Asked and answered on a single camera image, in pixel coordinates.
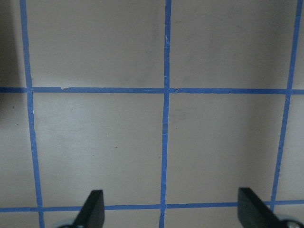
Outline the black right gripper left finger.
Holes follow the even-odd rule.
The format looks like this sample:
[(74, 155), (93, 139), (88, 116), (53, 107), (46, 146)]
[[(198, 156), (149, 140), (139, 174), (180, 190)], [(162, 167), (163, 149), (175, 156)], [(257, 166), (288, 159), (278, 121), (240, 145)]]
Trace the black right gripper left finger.
[(72, 223), (73, 228), (102, 228), (105, 222), (105, 206), (102, 190), (90, 192), (79, 214)]

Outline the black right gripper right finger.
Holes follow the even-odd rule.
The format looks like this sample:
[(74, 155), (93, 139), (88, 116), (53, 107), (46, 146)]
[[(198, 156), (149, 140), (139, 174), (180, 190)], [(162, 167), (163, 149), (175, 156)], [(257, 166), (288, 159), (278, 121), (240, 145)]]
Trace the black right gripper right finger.
[(287, 228), (287, 220), (280, 220), (250, 189), (239, 188), (237, 217), (244, 228)]

